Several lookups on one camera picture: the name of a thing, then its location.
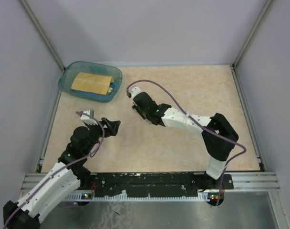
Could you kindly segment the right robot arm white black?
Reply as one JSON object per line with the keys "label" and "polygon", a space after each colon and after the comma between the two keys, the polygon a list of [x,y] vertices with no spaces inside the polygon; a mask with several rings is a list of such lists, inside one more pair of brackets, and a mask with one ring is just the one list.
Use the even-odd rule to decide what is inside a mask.
{"label": "right robot arm white black", "polygon": [[187,115],[169,104],[156,104],[146,92],[132,90],[128,93],[132,108],[153,125],[173,127],[199,135],[210,155],[205,173],[205,183],[215,189],[222,184],[222,172],[230,152],[238,141],[237,132],[219,113],[214,116]]}

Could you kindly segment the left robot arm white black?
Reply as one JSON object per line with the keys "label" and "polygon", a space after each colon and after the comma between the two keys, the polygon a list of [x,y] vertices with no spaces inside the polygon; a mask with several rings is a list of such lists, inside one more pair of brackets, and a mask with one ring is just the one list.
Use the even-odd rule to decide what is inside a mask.
{"label": "left robot arm white black", "polygon": [[18,201],[3,207],[5,229],[38,229],[49,213],[71,192],[91,185],[90,171],[83,165],[100,148],[105,138],[116,136],[121,122],[96,120],[82,113],[65,151],[49,173]]}

